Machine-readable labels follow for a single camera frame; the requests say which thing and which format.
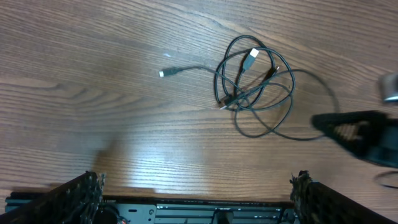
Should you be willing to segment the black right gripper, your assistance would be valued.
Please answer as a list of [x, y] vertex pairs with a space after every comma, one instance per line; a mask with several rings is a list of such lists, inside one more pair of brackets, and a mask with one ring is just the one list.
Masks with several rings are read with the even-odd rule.
[[313, 126], [356, 157], [397, 168], [397, 119], [378, 111], [314, 115]]

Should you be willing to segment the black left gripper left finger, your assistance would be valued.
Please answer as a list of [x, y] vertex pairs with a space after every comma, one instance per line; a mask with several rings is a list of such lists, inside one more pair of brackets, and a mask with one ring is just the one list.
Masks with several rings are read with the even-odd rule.
[[49, 192], [12, 192], [1, 223], [93, 223], [102, 193], [97, 174], [89, 171]]

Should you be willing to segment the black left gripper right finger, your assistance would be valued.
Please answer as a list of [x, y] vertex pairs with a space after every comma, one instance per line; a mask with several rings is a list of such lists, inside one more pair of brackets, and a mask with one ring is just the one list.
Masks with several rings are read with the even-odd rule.
[[312, 179], [307, 170], [293, 176], [290, 183], [290, 199], [300, 223], [395, 224], [395, 221]]

